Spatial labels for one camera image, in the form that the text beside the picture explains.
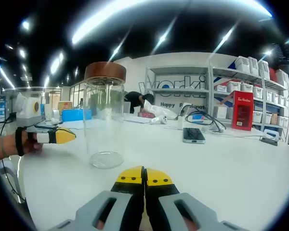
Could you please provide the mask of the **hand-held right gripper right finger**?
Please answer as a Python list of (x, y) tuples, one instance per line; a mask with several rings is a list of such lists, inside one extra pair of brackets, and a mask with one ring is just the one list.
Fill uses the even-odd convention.
[(145, 204), (154, 231), (243, 231), (188, 193), (162, 171), (145, 169)]

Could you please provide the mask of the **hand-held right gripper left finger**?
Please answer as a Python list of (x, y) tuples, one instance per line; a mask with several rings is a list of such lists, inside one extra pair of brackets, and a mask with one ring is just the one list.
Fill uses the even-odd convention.
[(124, 170), (109, 191), (102, 191), (52, 231), (137, 231), (144, 212), (143, 166)]

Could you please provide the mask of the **person's left hand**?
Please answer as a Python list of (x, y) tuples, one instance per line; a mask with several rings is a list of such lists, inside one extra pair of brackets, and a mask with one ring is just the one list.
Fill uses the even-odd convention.
[(24, 154), (38, 153), (42, 150), (43, 144), (37, 142), (37, 133), (22, 131), (22, 145)]

